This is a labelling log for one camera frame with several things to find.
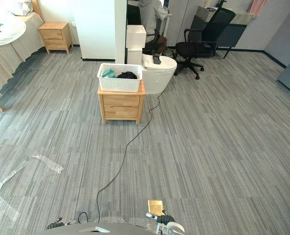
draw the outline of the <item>black cable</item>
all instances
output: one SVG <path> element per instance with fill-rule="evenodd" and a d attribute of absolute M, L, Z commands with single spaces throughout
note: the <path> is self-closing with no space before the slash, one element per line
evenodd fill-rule
<path fill-rule="evenodd" d="M 77 217 L 77 222 L 78 222 L 79 224 L 81 224 L 81 222 L 80 222 L 80 216 L 81 216 L 81 214 L 85 214 L 85 215 L 86 215 L 86 220 L 87 220 L 87 223 L 88 223 L 88 215 L 87 215 L 86 212 L 81 212 L 81 213 L 78 215 L 78 217 Z"/>
<path fill-rule="evenodd" d="M 125 161 L 125 158 L 126 158 L 126 152 L 127 152 L 127 147 L 129 146 L 129 144 L 131 143 L 131 142 L 133 142 L 138 136 L 139 136 L 139 134 L 140 133 L 142 133 L 142 131 L 143 130 L 145 130 L 146 129 L 146 127 L 149 125 L 149 123 L 151 122 L 151 120 L 153 119 L 153 114 L 151 113 L 151 111 L 153 110 L 153 109 L 155 109 L 155 108 L 157 108 L 159 105 L 160 105 L 160 97 L 162 96 L 162 94 L 164 93 L 164 90 L 163 90 L 163 92 L 158 96 L 158 104 L 155 106 L 155 107 L 153 107 L 153 108 L 151 108 L 151 109 L 149 109 L 149 113 L 150 113 L 150 119 L 149 119 L 149 121 L 147 122 L 147 124 L 143 127 L 143 129 L 141 129 L 140 130 L 140 132 L 138 132 L 137 133 L 137 135 L 130 141 L 130 142 L 128 142 L 127 143 L 127 145 L 125 146 L 125 153 L 124 153 L 124 157 L 123 157 L 123 161 L 122 161 L 122 164 L 121 164 L 121 167 L 120 167 L 120 169 L 119 169 L 119 171 L 117 172 L 117 174 L 114 176 L 114 178 L 106 185 L 106 186 L 104 186 L 101 190 L 99 190 L 98 191 L 98 193 L 97 193 L 97 197 L 96 197 L 96 202 L 97 202 L 97 208 L 98 208 L 98 223 L 99 223 L 99 221 L 100 221 L 100 210 L 99 210 L 99 204 L 98 204 L 98 196 L 99 196 L 99 193 L 101 192 L 101 191 L 103 191 L 105 188 L 107 188 L 115 179 L 116 179 L 116 177 L 120 174 L 120 172 L 121 172 L 121 169 L 122 169 L 122 167 L 123 167 L 123 164 L 124 164 L 124 161 Z"/>

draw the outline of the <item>clear plastic film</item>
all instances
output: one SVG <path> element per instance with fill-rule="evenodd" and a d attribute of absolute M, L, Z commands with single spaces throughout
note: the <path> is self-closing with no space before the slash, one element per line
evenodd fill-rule
<path fill-rule="evenodd" d="M 143 229 L 147 229 L 150 231 L 156 231 L 157 222 L 149 219 L 144 215 L 143 218 L 129 218 L 128 221 L 124 220 L 122 217 L 118 216 L 107 216 L 107 217 L 101 217 L 100 223 L 124 223 L 124 224 L 132 224 L 134 226 L 141 227 Z M 89 223 L 98 223 L 98 220 L 95 221 L 89 221 Z"/>
<path fill-rule="evenodd" d="M 56 171 L 58 174 L 61 173 L 61 171 L 64 169 L 59 164 L 53 162 L 49 158 L 46 158 L 42 155 L 39 156 L 32 156 L 31 158 L 36 158 L 46 164 L 47 167 L 49 167 L 51 170 Z M 17 174 L 19 171 L 21 171 L 23 168 L 25 168 L 28 165 L 29 161 L 23 161 L 21 162 L 2 182 L 0 182 L 0 190 L 2 186 L 7 183 L 15 174 Z M 0 211 L 4 214 L 6 214 L 12 221 L 16 221 L 20 217 L 20 213 L 15 210 L 12 206 L 10 206 L 2 197 L 0 197 Z"/>
<path fill-rule="evenodd" d="M 36 158 L 40 161 L 42 161 L 43 163 L 45 163 L 51 170 L 56 171 L 58 174 L 61 173 L 61 171 L 63 170 L 63 167 L 60 166 L 59 164 L 53 162 L 52 160 L 50 160 L 49 158 L 44 157 L 43 155 L 38 155 L 38 156 L 32 156 L 31 158 Z"/>

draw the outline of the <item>remote control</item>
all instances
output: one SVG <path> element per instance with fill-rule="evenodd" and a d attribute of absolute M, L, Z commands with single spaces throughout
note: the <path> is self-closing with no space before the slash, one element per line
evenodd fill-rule
<path fill-rule="evenodd" d="M 156 65 L 161 64 L 159 57 L 160 57 L 159 55 L 153 55 L 154 64 Z"/>

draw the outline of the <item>chair base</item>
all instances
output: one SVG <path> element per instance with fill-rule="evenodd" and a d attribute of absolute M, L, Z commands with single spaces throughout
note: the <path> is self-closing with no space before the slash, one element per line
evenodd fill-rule
<path fill-rule="evenodd" d="M 178 67 L 174 72 L 174 76 L 177 76 L 184 68 L 189 68 L 196 75 L 196 80 L 199 80 L 199 73 L 196 71 L 195 67 L 200 67 L 200 71 L 204 71 L 203 65 L 191 62 L 191 57 L 187 58 L 185 61 L 177 61 Z"/>

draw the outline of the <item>wooden nightstand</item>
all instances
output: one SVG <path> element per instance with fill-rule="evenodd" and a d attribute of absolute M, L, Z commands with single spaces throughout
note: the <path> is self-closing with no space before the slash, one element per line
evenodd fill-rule
<path fill-rule="evenodd" d="M 145 97 L 145 86 L 140 81 L 138 92 L 111 92 L 98 89 L 102 122 L 106 120 L 136 120 L 140 124 Z"/>
<path fill-rule="evenodd" d="M 66 50 L 70 54 L 68 48 L 70 45 L 73 46 L 73 43 L 67 23 L 44 23 L 38 30 L 48 54 L 49 50 Z"/>

